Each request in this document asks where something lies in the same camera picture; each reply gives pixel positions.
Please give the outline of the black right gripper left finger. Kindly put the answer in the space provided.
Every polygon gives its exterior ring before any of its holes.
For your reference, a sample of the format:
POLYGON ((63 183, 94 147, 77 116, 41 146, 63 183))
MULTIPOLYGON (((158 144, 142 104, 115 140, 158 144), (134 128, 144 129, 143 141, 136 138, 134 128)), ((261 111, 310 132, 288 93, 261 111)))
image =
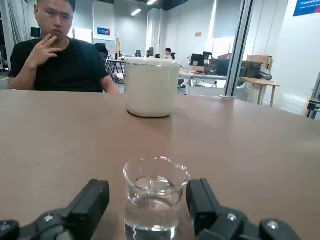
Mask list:
POLYGON ((20 226, 13 219, 0 222, 2 240, 90 240, 110 203, 106 180, 91 179, 64 208, 47 211, 20 226))

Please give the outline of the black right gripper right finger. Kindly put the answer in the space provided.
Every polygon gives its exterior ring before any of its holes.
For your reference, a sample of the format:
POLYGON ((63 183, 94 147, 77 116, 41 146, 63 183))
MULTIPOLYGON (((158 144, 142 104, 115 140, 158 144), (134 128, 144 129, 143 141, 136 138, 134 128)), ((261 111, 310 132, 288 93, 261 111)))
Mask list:
POLYGON ((190 180, 186 203, 197 240, 299 240, 286 222, 276 218, 250 222, 241 211, 219 203, 205 178, 190 180))

